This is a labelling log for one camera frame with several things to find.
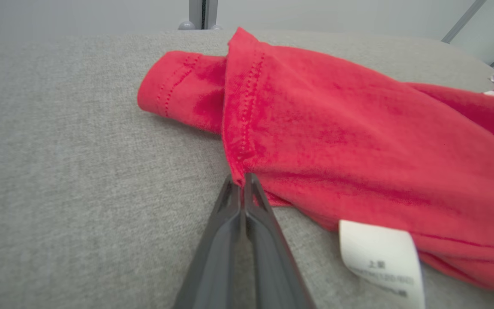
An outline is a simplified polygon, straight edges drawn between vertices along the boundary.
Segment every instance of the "white clothing tag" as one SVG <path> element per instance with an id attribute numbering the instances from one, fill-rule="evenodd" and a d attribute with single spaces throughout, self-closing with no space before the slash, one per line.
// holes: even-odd
<path id="1" fill-rule="evenodd" d="M 340 252 L 346 267 L 404 309 L 424 309 L 420 263 L 411 235 L 339 221 Z"/>

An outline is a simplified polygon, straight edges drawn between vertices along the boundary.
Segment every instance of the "white wall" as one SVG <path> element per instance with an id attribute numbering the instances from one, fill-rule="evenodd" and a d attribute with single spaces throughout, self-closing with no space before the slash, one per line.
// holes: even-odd
<path id="1" fill-rule="evenodd" d="M 188 0 L 0 0 L 0 42 L 156 33 L 188 20 Z"/>
<path id="2" fill-rule="evenodd" d="M 224 29 L 355 31 L 443 39 L 474 0 L 219 0 Z"/>
<path id="3" fill-rule="evenodd" d="M 488 0 L 451 41 L 487 64 L 494 61 L 494 0 Z"/>

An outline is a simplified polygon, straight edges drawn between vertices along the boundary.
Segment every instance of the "clothing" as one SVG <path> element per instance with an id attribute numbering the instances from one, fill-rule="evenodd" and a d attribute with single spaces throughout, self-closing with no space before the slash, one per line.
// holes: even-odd
<path id="1" fill-rule="evenodd" d="M 139 106 L 221 133 L 236 183 L 329 230 L 409 231 L 422 260 L 494 289 L 494 97 L 398 82 L 239 29 L 227 57 L 172 51 Z"/>

